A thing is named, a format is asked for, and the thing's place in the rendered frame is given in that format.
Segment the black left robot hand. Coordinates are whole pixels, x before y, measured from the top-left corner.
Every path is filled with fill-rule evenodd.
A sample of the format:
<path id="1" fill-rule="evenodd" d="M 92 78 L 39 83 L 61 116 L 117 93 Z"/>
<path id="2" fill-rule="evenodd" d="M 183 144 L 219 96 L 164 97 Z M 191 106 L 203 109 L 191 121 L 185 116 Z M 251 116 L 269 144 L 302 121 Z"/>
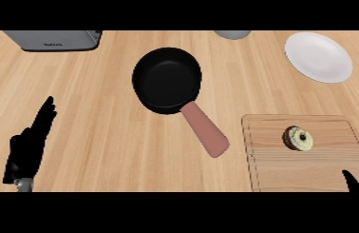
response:
<path id="1" fill-rule="evenodd" d="M 22 178 L 34 178 L 39 173 L 45 141 L 58 115 L 55 108 L 53 97 L 49 96 L 33 125 L 11 139 L 11 155 L 3 176 L 5 184 L 13 184 Z"/>

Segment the cream-frosted brown cupcake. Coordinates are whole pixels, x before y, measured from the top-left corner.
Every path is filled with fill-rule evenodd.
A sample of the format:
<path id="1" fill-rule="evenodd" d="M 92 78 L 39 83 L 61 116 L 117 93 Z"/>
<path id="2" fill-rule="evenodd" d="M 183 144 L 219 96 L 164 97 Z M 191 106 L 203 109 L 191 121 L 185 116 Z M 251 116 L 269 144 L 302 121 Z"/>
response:
<path id="1" fill-rule="evenodd" d="M 282 135 L 284 144 L 291 150 L 309 151 L 313 148 L 315 140 L 306 129 L 300 126 L 290 126 Z"/>

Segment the grey rounded object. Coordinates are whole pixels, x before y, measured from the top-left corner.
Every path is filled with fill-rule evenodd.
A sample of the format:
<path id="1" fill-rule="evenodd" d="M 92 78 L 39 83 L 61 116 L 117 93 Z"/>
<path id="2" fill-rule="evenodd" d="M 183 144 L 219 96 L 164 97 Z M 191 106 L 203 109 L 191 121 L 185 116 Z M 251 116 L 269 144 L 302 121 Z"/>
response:
<path id="1" fill-rule="evenodd" d="M 217 30 L 216 34 L 229 40 L 238 40 L 250 35 L 250 30 Z"/>

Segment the white round plate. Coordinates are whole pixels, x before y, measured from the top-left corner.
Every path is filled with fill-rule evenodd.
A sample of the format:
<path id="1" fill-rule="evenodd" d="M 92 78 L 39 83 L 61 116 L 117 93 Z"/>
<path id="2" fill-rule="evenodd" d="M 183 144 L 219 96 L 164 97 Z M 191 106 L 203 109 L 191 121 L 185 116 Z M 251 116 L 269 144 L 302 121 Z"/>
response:
<path id="1" fill-rule="evenodd" d="M 318 82 L 337 84 L 352 75 L 349 53 L 325 35 L 315 32 L 293 34 L 285 42 L 285 55 L 296 70 Z"/>

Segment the wooden cutting board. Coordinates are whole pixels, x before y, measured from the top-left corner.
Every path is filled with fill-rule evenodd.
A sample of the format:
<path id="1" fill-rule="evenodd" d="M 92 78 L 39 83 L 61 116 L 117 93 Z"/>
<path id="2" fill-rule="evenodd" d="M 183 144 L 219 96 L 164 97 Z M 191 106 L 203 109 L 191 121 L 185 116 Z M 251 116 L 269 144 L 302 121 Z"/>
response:
<path id="1" fill-rule="evenodd" d="M 265 191 L 347 191 L 344 171 L 359 180 L 359 130 L 344 116 L 245 115 L 241 119 L 251 188 Z M 315 144 L 293 150 L 285 129 L 309 131 Z"/>

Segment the grey boxy appliance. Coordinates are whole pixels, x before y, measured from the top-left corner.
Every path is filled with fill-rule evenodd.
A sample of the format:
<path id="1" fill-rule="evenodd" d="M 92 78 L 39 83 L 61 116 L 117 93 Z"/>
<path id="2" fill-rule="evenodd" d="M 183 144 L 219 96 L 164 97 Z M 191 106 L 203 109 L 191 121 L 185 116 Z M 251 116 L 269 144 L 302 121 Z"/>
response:
<path id="1" fill-rule="evenodd" d="M 6 30 L 24 51 L 56 52 L 96 49 L 101 30 Z"/>

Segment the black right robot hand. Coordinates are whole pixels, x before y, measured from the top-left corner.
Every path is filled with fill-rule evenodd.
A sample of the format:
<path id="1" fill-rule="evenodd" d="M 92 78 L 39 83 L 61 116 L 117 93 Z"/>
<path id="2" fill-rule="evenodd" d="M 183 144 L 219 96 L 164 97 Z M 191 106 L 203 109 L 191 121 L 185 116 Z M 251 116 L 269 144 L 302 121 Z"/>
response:
<path id="1" fill-rule="evenodd" d="M 359 181 L 347 170 L 343 171 L 343 175 L 346 178 L 347 190 L 350 192 L 359 193 Z"/>

